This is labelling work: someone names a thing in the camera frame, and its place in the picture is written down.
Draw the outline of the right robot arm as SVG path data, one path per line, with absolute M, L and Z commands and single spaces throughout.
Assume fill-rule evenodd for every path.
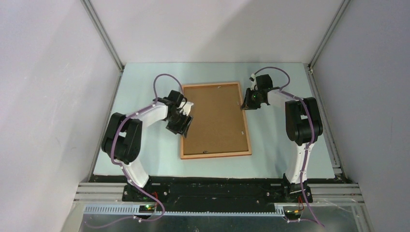
M 274 87 L 268 74 L 252 74 L 249 79 L 251 87 L 246 89 L 242 110 L 257 110 L 263 103 L 284 109 L 286 134 L 294 142 L 295 151 L 283 177 L 281 195 L 285 201 L 294 202 L 307 189 L 311 150 L 323 133 L 317 100 L 314 97 L 301 98 Z

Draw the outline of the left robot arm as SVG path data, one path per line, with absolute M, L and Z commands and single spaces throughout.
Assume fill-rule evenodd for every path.
M 190 115 L 193 105 L 181 92 L 172 90 L 167 97 L 157 98 L 129 115 L 111 115 L 101 150 L 110 157 L 114 165 L 120 167 L 128 182 L 136 186 L 134 195 L 139 200 L 148 201 L 153 195 L 153 188 L 147 185 L 149 175 L 138 158 L 143 131 L 156 122 L 165 121 L 168 131 L 187 137 L 193 120 Z

